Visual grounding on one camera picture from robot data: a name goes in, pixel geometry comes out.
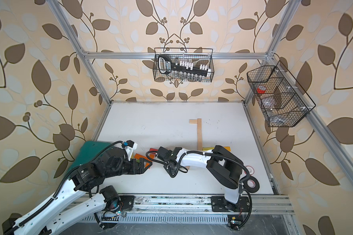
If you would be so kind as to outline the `wood long block vertical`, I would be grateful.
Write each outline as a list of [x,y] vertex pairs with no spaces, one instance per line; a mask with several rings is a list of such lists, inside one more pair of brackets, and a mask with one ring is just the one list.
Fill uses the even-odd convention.
[[203,142],[202,140],[198,140],[198,151],[202,151],[203,150]]

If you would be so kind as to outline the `yellow-green long block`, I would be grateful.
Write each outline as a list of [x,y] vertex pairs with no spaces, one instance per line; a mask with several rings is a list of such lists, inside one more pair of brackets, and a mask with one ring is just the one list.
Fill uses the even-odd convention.
[[203,151],[213,150],[215,147],[203,147]]

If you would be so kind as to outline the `wood long block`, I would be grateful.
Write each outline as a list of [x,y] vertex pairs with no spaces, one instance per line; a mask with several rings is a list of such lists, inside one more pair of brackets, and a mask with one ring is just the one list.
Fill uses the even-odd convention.
[[197,119],[197,129],[202,130],[202,119],[201,118]]
[[198,135],[198,142],[203,141],[203,135],[202,135],[202,129],[197,129],[197,135]]

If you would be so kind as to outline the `wood small block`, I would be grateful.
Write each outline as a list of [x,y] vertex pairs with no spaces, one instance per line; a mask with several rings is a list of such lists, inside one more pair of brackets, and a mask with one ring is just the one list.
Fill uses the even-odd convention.
[[197,121],[196,119],[190,119],[190,120],[189,120],[189,123],[190,123],[190,124],[197,124],[198,121]]

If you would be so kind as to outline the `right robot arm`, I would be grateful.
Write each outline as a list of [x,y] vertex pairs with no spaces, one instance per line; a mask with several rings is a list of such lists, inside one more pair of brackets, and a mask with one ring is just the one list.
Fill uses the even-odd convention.
[[250,172],[243,161],[233,155],[223,146],[216,145],[212,150],[198,151],[177,147],[173,151],[160,147],[150,150],[146,158],[163,165],[171,178],[179,172],[187,173],[187,168],[195,166],[206,168],[213,177],[225,188],[224,199],[230,205],[229,209],[236,208],[240,197],[246,193],[249,200],[249,211],[245,218],[235,218],[228,222],[231,230],[239,231],[248,222],[253,208],[251,193],[245,188],[245,182],[250,179]]

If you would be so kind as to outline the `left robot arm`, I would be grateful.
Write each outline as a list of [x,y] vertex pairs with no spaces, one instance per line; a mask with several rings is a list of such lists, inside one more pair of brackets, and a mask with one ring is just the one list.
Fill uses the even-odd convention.
[[136,148],[132,141],[109,144],[90,161],[68,171],[56,191],[36,208],[19,218],[12,214],[3,223],[3,233],[59,235],[91,214],[105,228],[99,212],[118,217],[132,207],[133,200],[123,201],[113,186],[101,188],[101,184],[115,176],[143,174],[152,165],[148,158],[131,158]]

